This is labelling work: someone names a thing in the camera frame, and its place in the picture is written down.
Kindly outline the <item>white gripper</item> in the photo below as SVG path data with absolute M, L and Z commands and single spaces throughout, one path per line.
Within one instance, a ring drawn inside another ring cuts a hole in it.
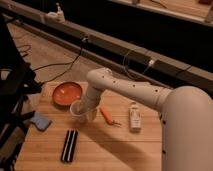
M 93 121 L 97 115 L 96 107 L 99 105 L 101 100 L 101 91 L 94 88 L 88 87 L 85 94 L 83 95 L 80 104 L 77 105 L 76 114 L 83 115 L 88 112 L 87 119 Z

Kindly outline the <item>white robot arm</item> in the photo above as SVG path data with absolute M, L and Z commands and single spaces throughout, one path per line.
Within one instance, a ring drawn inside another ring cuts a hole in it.
M 204 90 L 118 79 L 108 68 L 89 71 L 87 83 L 82 112 L 96 108 L 102 93 L 111 90 L 159 113 L 162 171 L 213 171 L 213 99 Z

